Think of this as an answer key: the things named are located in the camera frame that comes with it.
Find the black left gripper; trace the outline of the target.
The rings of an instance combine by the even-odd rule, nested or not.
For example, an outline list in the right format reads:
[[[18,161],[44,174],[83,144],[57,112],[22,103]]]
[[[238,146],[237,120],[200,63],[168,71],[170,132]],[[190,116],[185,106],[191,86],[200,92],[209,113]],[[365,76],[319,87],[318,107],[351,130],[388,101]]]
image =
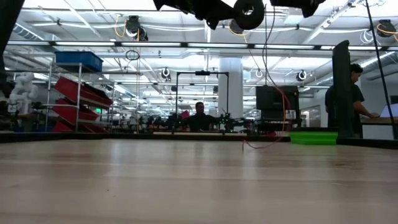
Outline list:
[[[219,21],[235,19],[236,10],[222,0],[153,0],[159,11],[163,6],[169,6],[192,14],[196,19],[205,20],[207,26],[215,30]]]

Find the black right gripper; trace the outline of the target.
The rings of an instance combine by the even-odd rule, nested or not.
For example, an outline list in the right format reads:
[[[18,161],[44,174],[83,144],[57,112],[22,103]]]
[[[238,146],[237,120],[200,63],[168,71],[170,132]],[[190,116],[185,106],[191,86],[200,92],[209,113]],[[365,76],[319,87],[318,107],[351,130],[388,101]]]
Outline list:
[[[326,0],[270,0],[272,6],[294,7],[302,10],[303,17],[311,17]]]

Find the long ceiling light strip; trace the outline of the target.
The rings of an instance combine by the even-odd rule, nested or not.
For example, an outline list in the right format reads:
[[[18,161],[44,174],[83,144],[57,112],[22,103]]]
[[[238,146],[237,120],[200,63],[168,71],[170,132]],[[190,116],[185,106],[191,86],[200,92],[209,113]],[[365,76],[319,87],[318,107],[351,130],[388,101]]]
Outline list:
[[[289,44],[234,44],[204,42],[78,42],[78,41],[33,41],[9,40],[6,45],[35,47],[152,47],[152,48],[198,48],[198,49],[263,49],[271,50],[322,50],[329,51],[331,45],[289,45]]]

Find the white round pillar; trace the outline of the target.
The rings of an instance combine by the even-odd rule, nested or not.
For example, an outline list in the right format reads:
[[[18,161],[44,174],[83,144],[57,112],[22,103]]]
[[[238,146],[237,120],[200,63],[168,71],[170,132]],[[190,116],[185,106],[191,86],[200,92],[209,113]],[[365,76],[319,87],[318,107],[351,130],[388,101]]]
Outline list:
[[[242,58],[219,59],[218,112],[229,112],[232,118],[243,116],[243,65]]]

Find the black monitor cart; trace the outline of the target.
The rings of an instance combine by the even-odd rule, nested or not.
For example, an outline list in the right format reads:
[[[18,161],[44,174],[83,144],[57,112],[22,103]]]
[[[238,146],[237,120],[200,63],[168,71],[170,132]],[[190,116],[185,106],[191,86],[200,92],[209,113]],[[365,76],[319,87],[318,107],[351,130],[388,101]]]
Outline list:
[[[301,126],[297,86],[257,86],[256,109],[261,112],[258,131],[290,131]]]

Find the person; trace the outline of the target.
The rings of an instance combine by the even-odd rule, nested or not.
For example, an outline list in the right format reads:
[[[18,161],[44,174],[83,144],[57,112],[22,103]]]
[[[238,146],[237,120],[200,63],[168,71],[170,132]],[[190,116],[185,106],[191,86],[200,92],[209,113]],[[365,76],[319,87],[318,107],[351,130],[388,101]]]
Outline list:
[[[195,109],[196,113],[184,119],[184,123],[191,132],[209,131],[217,122],[217,118],[205,114],[205,106],[201,101],[195,104]]]
[[[364,96],[359,88],[356,85],[359,77],[363,73],[363,68],[357,64],[352,63],[350,65],[350,74],[351,74],[351,96],[353,99],[353,108],[354,108],[354,118],[352,119],[353,132],[354,136],[357,138],[362,138],[363,128],[361,124],[360,115],[365,115],[368,118],[378,118],[379,115],[377,113],[370,113],[362,104],[364,101]],[[334,108],[334,97],[333,97],[334,87],[331,86],[325,93],[325,110],[328,115],[328,123],[327,126],[329,128],[336,128],[338,126],[337,119],[335,118],[335,108]]]

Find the black red robot station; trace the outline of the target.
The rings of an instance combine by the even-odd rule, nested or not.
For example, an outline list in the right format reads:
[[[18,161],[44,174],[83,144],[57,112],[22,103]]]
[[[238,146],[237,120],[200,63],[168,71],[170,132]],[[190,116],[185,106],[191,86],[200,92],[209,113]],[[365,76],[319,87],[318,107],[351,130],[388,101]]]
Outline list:
[[[186,131],[190,113],[185,110],[182,113],[172,113],[166,120],[166,127],[171,132]]]

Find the black robot station green lights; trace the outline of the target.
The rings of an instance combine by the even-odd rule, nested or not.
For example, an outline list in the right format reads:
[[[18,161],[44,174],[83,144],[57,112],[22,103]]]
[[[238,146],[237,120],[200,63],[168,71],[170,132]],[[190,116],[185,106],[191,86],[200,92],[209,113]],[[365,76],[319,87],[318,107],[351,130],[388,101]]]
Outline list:
[[[224,128],[226,133],[235,133],[238,132],[234,130],[236,127],[249,129],[251,127],[251,120],[246,118],[232,118],[230,113],[225,113],[220,115],[216,124],[219,128]]]

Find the green plastic bin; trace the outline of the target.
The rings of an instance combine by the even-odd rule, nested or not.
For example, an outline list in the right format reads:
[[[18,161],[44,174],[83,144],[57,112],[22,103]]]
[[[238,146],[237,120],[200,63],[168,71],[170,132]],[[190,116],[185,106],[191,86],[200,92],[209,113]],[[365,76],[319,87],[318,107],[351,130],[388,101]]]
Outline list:
[[[338,133],[335,132],[310,132],[296,131],[290,133],[292,144],[329,146],[335,145]]]

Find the blue plastic crate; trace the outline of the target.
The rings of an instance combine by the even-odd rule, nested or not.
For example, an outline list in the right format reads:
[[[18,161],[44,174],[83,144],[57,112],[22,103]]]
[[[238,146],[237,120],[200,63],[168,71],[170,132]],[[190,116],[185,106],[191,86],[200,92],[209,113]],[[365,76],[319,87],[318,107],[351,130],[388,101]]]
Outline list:
[[[103,60],[93,52],[88,51],[58,51],[55,52],[55,64],[69,72],[102,72]]]

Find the open laptop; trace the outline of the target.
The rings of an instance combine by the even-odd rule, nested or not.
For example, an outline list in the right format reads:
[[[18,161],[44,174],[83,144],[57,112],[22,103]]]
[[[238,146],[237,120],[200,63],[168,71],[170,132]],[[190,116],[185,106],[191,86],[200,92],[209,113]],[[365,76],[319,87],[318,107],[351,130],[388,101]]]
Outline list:
[[[382,118],[389,118],[390,114],[393,117],[398,117],[398,103],[396,104],[390,104],[390,107],[387,105],[383,108],[381,111],[380,117]]]

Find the red plastic bin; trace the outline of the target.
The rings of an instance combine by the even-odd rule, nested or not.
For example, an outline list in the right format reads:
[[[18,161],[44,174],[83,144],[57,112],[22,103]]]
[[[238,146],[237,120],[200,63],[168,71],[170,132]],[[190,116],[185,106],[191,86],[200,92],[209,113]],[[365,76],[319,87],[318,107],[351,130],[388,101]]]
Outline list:
[[[78,86],[77,82],[60,77],[54,86],[58,92],[75,103],[78,97],[78,87],[80,87],[80,104],[82,105],[108,109],[113,104],[113,101],[104,91],[86,83],[81,83],[80,86]]]
[[[53,133],[72,133],[72,132],[79,132],[79,133],[97,133],[103,134],[108,133],[103,127],[97,124],[90,124],[90,123],[80,123],[78,125],[78,129],[76,126],[66,122],[66,121],[57,121],[55,127],[53,128]]]
[[[95,112],[84,105],[80,105],[79,110],[77,110],[76,103],[66,98],[58,99],[56,101],[56,106],[54,106],[52,109],[61,118],[71,124],[76,123],[76,116],[78,116],[79,122],[92,122],[96,121],[98,118],[98,115]]]

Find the white robot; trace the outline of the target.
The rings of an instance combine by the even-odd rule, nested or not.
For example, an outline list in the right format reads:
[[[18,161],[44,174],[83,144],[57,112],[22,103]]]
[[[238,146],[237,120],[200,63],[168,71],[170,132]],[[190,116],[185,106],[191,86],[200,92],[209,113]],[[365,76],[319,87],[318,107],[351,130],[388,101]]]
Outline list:
[[[24,72],[16,78],[14,89],[9,95],[8,112],[18,114],[29,114],[32,100],[39,93],[38,86],[33,84],[34,73]]]

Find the black gantry frame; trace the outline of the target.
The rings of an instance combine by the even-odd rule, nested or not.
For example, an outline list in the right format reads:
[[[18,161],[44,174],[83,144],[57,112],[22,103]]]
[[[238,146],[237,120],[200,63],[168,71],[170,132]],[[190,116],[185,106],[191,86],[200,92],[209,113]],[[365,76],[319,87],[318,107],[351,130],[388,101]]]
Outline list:
[[[210,75],[224,75],[227,78],[227,99],[229,99],[229,73],[228,72],[210,72],[210,71],[205,71],[205,70],[200,70],[200,71],[195,71],[195,72],[177,72],[176,85],[175,85],[176,86],[175,111],[178,110],[178,100],[179,100],[178,88],[180,86],[180,76],[182,76],[182,75],[195,75],[195,76],[203,76],[203,77],[208,77]],[[219,132],[219,129],[215,128],[215,126],[217,126],[216,123],[209,131],[191,132],[189,127],[186,131],[191,132],[191,133]]]

